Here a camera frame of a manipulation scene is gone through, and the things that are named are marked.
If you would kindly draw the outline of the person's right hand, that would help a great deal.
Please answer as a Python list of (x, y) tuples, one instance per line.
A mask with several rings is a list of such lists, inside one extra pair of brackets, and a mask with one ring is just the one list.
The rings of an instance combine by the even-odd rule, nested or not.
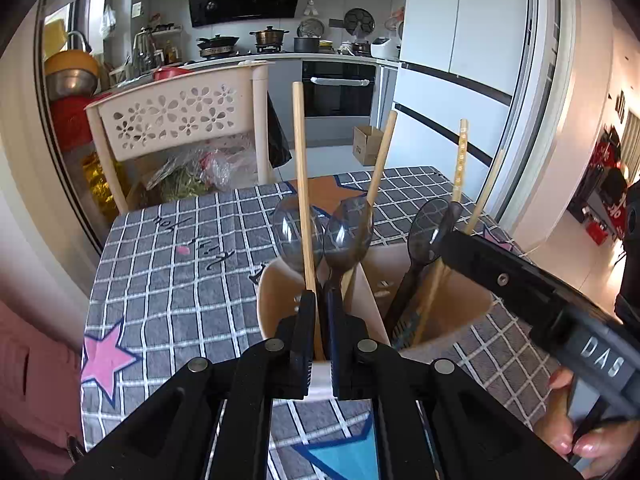
[(638, 420), (608, 424), (584, 434), (573, 442), (574, 427), (567, 415), (567, 400), (573, 373), (559, 367), (549, 378), (550, 393), (544, 416), (536, 422), (534, 433), (562, 457), (574, 453), (591, 460), (582, 472), (585, 479), (602, 477), (630, 450), (639, 434)]

